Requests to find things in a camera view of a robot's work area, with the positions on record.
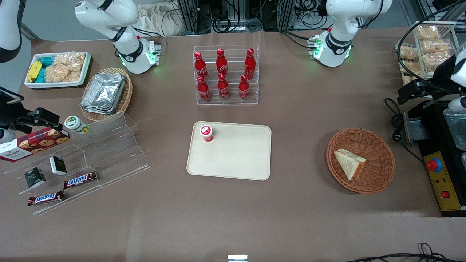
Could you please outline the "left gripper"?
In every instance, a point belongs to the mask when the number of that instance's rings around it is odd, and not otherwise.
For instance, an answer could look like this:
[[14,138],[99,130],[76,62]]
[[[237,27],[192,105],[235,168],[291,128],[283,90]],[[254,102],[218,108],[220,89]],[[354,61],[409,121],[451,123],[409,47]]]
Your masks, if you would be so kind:
[[397,102],[401,106],[413,99],[413,97],[426,97],[432,96],[433,99],[440,99],[443,96],[458,94],[459,85],[451,80],[451,75],[455,68],[456,55],[451,56],[439,65],[434,71],[431,83],[446,91],[436,90],[431,95],[432,88],[429,83],[422,81],[412,81],[412,88],[400,88],[398,92]]

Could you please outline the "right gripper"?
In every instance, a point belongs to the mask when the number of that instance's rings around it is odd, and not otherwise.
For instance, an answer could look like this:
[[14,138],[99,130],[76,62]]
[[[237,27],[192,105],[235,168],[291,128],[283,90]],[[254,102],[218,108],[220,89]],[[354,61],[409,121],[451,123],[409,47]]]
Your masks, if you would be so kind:
[[[0,126],[6,127],[14,123],[24,113],[22,101],[24,97],[1,87],[0,94]],[[45,126],[60,128],[60,116],[43,108],[30,111],[22,117],[22,123],[14,123],[14,130],[25,134],[31,134],[31,126]]]

